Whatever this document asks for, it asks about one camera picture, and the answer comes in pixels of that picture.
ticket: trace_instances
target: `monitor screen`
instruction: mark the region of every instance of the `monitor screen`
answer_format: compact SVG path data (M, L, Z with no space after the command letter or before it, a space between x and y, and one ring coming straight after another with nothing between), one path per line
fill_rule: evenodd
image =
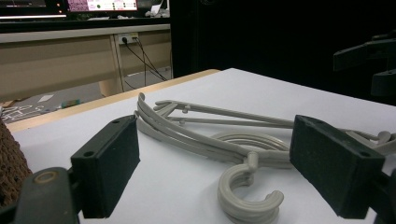
M136 0L67 0L69 12L137 11Z
M64 0L0 0L0 20L65 18Z

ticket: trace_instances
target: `black metal arm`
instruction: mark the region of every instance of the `black metal arm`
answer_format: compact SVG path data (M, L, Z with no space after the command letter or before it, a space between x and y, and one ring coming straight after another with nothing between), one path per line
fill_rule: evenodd
M28 176L17 203L0 210L0 223L76 224L110 217L140 162L136 117L115 119L71 157L72 167Z
M337 216L376 224L396 223L396 169L382 172L385 157L333 126L296 116L290 161L317 189Z
M370 59L388 59L387 71L373 75L371 94L396 94L396 30L387 35L375 35L372 41L343 49L333 55L333 70L340 71L366 63Z

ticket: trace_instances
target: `beige wall panel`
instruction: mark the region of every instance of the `beige wall panel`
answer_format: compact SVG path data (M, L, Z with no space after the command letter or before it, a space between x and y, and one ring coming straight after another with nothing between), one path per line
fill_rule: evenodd
M148 59L146 63L151 66L151 61L155 68L171 65L171 41L170 31L156 31L139 33L139 40L146 52ZM143 52L138 44L129 44L129 48L143 60ZM145 66L127 47L120 45L121 64L125 76L142 72Z
M119 77L110 35L0 44L0 102Z

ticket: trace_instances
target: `tangled hanger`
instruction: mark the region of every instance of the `tangled hanger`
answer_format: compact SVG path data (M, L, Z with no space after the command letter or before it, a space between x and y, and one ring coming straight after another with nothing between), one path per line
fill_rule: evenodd
M185 114L194 111L247 120L170 117L175 110ZM137 129L142 133L192 153L236 164L223 173L218 187L219 204L232 222L270 223L277 217L284 198L282 192L274 190L261 202L247 202L236 197L233 190L250 186L259 167L291 168L289 147L285 143L263 133L218 133L207 137L175 122L180 125L196 122L292 129L293 121L169 100L156 102L156 106L151 109L145 103L143 93L138 96L135 114L138 117ZM395 133L381 132L373 136L352 130L342 131L380 153L390 154L396 148Z

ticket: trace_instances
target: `black curtain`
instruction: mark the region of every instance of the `black curtain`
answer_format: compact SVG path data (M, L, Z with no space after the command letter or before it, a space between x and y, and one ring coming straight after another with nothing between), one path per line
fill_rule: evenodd
M174 76L238 68L300 85L396 105L371 95L387 60L333 71L332 56L396 29L393 1L171 0Z

